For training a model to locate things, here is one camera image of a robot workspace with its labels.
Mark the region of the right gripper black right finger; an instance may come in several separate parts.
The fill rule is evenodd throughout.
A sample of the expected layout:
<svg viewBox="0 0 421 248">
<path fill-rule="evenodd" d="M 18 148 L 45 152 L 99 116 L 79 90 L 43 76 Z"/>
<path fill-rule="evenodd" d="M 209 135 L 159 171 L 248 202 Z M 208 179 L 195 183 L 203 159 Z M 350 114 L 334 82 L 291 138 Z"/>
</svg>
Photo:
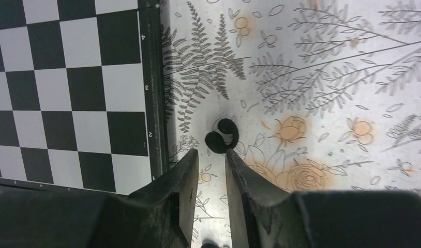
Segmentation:
<svg viewBox="0 0 421 248">
<path fill-rule="evenodd" d="M 286 192 L 232 149 L 225 174 L 233 247 L 421 247 L 410 191 Z"/>
</svg>

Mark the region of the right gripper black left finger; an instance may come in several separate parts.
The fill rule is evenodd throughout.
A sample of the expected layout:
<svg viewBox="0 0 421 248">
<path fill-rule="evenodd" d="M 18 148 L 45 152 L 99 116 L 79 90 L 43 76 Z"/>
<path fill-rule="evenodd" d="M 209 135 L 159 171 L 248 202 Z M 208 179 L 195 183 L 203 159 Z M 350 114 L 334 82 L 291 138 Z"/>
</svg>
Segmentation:
<svg viewBox="0 0 421 248">
<path fill-rule="evenodd" d="M 190 247 L 199 155 L 128 196 L 0 192 L 0 247 Z"/>
</svg>

